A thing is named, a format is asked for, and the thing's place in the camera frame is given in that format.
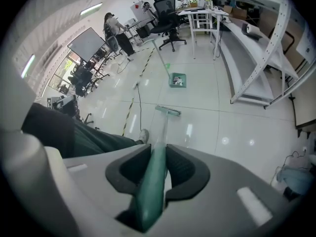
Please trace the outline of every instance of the fluorescent tube light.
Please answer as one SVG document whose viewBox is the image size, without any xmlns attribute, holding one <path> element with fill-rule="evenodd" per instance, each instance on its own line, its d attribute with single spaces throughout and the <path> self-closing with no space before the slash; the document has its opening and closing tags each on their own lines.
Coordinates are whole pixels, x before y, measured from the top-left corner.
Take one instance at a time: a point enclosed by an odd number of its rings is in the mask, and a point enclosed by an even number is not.
<svg viewBox="0 0 316 237">
<path fill-rule="evenodd" d="M 101 2 L 101 3 L 97 4 L 97 5 L 94 5 L 94 6 L 90 7 L 90 8 L 88 8 L 88 9 L 85 9 L 85 10 L 83 10 L 82 12 L 80 12 L 80 15 L 83 15 L 83 14 L 85 14 L 85 13 L 87 13 L 87 12 L 89 12 L 89 11 L 95 9 L 95 8 L 98 8 L 98 7 L 100 7 L 102 4 L 103 4 L 103 3 Z"/>
<path fill-rule="evenodd" d="M 24 67 L 24 70 L 23 70 L 22 75 L 21 75 L 22 78 L 24 78 L 24 76 L 26 75 L 26 73 L 29 70 L 29 68 L 30 68 L 32 62 L 34 61 L 34 59 L 35 59 L 35 55 L 32 54 L 32 56 L 30 57 L 28 63 Z"/>
</svg>

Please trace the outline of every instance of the white tile floor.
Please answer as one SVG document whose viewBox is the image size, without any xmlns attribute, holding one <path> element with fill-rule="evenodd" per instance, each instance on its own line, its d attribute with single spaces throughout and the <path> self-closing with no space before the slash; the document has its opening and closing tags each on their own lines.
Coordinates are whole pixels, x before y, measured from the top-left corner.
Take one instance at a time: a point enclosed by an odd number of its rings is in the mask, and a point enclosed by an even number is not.
<svg viewBox="0 0 316 237">
<path fill-rule="evenodd" d="M 291 102 L 287 99 L 268 110 L 262 106 L 236 102 L 230 104 L 231 90 L 226 67 L 222 57 L 213 61 L 213 45 L 209 37 L 199 36 L 196 59 L 192 58 L 192 41 L 187 32 L 181 33 L 187 40 L 162 48 L 161 54 L 170 63 L 170 72 L 187 75 L 187 88 L 170 88 L 168 76 L 156 51 L 140 78 L 146 61 L 153 50 L 147 43 L 135 50 L 126 69 L 117 74 L 117 63 L 124 57 L 109 62 L 104 68 L 110 74 L 97 89 L 86 98 L 79 99 L 80 113 L 92 113 L 94 126 L 102 131 L 122 135 L 128 108 L 134 97 L 125 136 L 137 140 L 140 132 L 140 104 L 133 84 L 140 80 L 139 90 L 142 106 L 142 128 L 150 131 L 149 143 L 155 143 L 162 130 L 163 115 L 155 110 L 157 104 L 182 112 L 181 117 L 170 117 L 168 143 L 197 149 L 209 154 L 236 161 L 270 182 L 278 165 L 294 150 L 302 153 L 303 146 L 310 147 L 306 133 L 297 138 Z M 162 38 L 155 36 L 157 45 Z M 273 92 L 280 89 L 279 74 L 267 74 Z M 297 164 L 306 164 L 300 158 Z"/>
</svg>

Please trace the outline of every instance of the whiteboard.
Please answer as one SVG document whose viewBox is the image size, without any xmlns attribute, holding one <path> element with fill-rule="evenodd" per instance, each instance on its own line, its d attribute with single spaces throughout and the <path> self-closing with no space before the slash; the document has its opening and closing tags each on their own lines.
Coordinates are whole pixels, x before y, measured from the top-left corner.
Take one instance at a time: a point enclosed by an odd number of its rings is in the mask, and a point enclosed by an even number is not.
<svg viewBox="0 0 316 237">
<path fill-rule="evenodd" d="M 85 62 L 88 62 L 104 44 L 104 40 L 90 27 L 75 38 L 67 47 Z"/>
</svg>

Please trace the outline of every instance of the dark green pants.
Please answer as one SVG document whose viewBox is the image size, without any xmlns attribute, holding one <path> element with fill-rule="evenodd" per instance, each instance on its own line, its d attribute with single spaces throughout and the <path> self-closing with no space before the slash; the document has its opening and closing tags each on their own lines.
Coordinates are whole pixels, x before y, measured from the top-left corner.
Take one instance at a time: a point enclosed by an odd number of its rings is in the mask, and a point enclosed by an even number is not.
<svg viewBox="0 0 316 237">
<path fill-rule="evenodd" d="M 75 120 L 75 144 L 72 157 L 92 156 L 138 144 L 142 144 L 142 142 L 101 132 Z"/>
</svg>

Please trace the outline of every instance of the paper roll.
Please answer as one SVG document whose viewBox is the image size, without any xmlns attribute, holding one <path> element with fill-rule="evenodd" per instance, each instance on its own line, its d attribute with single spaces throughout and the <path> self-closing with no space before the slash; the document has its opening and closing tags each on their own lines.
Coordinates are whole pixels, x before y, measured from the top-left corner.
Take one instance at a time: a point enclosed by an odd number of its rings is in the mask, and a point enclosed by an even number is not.
<svg viewBox="0 0 316 237">
<path fill-rule="evenodd" d="M 261 36 L 260 29 L 250 24 L 247 25 L 247 33 Z"/>
</svg>

